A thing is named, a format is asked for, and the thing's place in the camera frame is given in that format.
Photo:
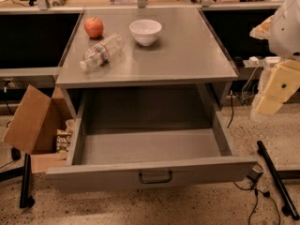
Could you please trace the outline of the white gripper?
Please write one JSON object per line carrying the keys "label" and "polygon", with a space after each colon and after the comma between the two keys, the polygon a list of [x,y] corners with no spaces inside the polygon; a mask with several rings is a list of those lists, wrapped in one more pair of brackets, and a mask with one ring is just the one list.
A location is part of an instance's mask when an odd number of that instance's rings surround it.
{"label": "white gripper", "polygon": [[262,71],[258,94],[252,101],[250,118],[263,122],[277,113],[300,88],[300,62],[285,60]]}

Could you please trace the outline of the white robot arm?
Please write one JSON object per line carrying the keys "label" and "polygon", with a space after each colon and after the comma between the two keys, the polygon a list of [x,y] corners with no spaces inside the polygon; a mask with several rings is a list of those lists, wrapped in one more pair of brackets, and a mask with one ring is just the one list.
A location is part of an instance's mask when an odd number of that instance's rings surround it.
{"label": "white robot arm", "polygon": [[280,57],[273,67],[264,67],[258,94],[252,101],[250,117],[262,122],[277,113],[300,88],[300,0],[285,0],[250,35],[267,39],[269,51]]}

